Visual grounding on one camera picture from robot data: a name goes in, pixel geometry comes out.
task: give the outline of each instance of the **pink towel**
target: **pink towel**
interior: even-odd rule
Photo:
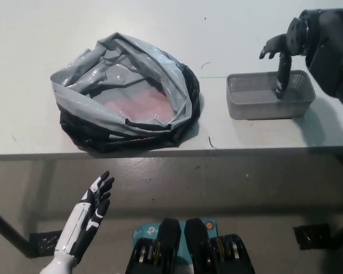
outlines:
[[[131,98],[112,100],[105,105],[134,123],[148,119],[158,119],[162,123],[168,123],[174,118],[173,109],[165,92],[156,88],[151,88]]]

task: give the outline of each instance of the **concrete floor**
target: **concrete floor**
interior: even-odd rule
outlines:
[[[343,225],[343,167],[332,156],[0,162],[0,214],[25,235],[62,229],[104,170],[116,178],[111,207],[75,274],[124,273],[134,229],[165,216],[216,219],[220,235],[242,237],[257,274],[343,273],[343,249],[300,251],[292,229]],[[38,274],[50,260],[26,259],[0,236],[0,273]]]

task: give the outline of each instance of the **mesh basket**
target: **mesh basket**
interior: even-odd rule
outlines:
[[[237,120],[285,119],[303,115],[315,100],[308,74],[291,71],[284,97],[276,97],[277,72],[232,74],[227,78],[230,116]]]

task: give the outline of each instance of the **gray plastic bag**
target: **gray plastic bag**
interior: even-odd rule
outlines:
[[[199,116],[193,72],[157,47],[119,33],[99,40],[50,79],[62,128],[77,145],[99,152],[158,135],[163,138],[154,144],[175,144],[176,130]],[[113,145],[100,149],[99,143]]]

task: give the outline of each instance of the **table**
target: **table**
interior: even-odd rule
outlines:
[[[343,0],[0,1],[0,160],[89,157],[59,126],[49,77],[114,32],[187,64],[200,80],[203,111],[177,148],[105,157],[342,153],[343,107],[314,79],[317,99],[302,118],[237,121],[226,104],[227,75],[277,70],[278,58],[258,59],[266,40],[286,32],[304,9],[330,7]],[[304,58],[294,58],[292,69],[307,71]]]

